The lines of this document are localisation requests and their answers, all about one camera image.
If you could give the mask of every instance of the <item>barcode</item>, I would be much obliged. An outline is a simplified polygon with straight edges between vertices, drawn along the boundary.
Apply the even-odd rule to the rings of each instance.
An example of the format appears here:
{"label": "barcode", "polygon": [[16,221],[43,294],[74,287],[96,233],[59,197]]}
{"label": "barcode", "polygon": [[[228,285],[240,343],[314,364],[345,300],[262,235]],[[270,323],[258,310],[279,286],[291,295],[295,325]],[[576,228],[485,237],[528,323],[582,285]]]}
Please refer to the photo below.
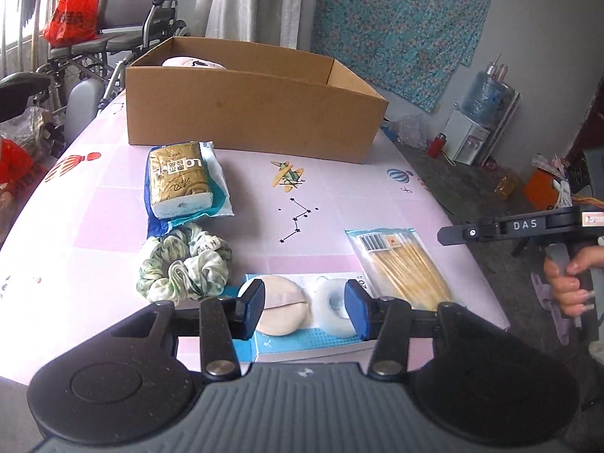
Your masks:
{"label": "barcode", "polygon": [[360,235],[359,239],[367,252],[388,250],[386,240],[384,240],[381,233],[367,233],[366,235]]}

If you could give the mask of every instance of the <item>plastic bag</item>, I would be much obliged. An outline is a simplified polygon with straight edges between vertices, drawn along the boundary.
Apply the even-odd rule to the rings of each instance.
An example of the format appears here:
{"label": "plastic bag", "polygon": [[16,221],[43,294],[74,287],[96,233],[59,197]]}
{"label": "plastic bag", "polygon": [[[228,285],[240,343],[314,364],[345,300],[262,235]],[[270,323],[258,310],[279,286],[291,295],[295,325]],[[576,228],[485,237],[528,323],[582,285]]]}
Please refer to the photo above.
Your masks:
{"label": "plastic bag", "polygon": [[13,195],[0,188],[0,246],[6,240],[8,232],[13,226],[16,212],[17,205],[14,202]]}
{"label": "plastic bag", "polygon": [[413,228],[346,230],[378,296],[404,299],[417,310],[436,311],[451,290]]}
{"label": "plastic bag", "polygon": [[41,107],[27,107],[20,116],[0,122],[0,136],[17,143],[35,162],[48,154],[42,145],[44,112]]}
{"label": "plastic bag", "polygon": [[34,164],[23,177],[9,183],[6,190],[13,195],[18,206],[22,208],[29,201],[35,188],[40,185],[47,173],[48,169],[45,166]]}
{"label": "plastic bag", "polygon": [[96,37],[99,0],[59,0],[44,27],[43,36],[52,46],[71,46]]}
{"label": "plastic bag", "polygon": [[34,164],[31,157],[17,143],[0,138],[0,184],[16,182]]}
{"label": "plastic bag", "polygon": [[399,141],[404,145],[425,151],[428,146],[428,130],[426,118],[422,114],[403,116],[391,122],[391,129],[396,132]]}

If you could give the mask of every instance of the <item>human hand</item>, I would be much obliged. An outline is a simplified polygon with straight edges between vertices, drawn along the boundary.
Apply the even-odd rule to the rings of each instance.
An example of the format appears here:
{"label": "human hand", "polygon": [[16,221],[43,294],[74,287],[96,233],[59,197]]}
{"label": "human hand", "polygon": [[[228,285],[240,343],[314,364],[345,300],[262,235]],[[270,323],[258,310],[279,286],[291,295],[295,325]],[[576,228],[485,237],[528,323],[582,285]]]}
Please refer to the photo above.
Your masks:
{"label": "human hand", "polygon": [[585,301],[593,298],[595,292],[581,289],[577,274],[590,267],[604,266],[604,247],[593,246],[582,249],[566,267],[567,275],[560,275],[556,263],[549,257],[545,258],[543,270],[545,277],[552,285],[552,295],[562,311],[568,316],[579,316],[584,311],[593,310],[594,305],[585,305]]}

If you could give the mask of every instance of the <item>orange box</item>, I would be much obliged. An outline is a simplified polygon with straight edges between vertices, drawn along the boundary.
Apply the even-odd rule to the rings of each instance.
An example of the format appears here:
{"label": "orange box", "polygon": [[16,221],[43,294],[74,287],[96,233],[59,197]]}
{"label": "orange box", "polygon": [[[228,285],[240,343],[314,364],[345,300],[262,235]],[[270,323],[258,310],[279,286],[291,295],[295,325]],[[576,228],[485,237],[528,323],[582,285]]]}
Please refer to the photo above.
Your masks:
{"label": "orange box", "polygon": [[524,186],[524,197],[530,201],[537,211],[544,211],[556,205],[558,191],[552,187],[552,180],[554,179],[555,177],[552,174],[538,168]]}

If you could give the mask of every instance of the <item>table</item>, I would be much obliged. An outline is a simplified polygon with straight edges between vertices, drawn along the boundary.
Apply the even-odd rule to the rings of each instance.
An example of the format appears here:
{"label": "table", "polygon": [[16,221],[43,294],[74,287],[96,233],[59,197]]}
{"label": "table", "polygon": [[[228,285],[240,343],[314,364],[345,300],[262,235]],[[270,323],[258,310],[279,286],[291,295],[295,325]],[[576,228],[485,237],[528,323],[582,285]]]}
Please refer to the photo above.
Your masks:
{"label": "table", "polygon": [[[32,195],[0,251],[0,376],[28,384],[48,361],[147,305],[135,281],[147,232],[149,149],[128,144],[126,96],[120,95],[62,159],[100,155],[43,182]],[[364,165],[232,150],[216,150],[216,156],[235,216],[203,225],[233,248],[233,284],[246,273],[357,271],[345,229],[413,227],[455,298],[508,326],[467,248],[438,243],[448,218],[382,132]],[[279,170],[271,162],[285,161],[304,169],[289,192],[271,186]],[[306,210],[306,218],[293,221]],[[182,339],[178,359],[198,369],[198,349],[194,337]],[[431,352],[427,339],[412,342],[411,366],[428,361]],[[337,359],[366,364],[368,353]]]}

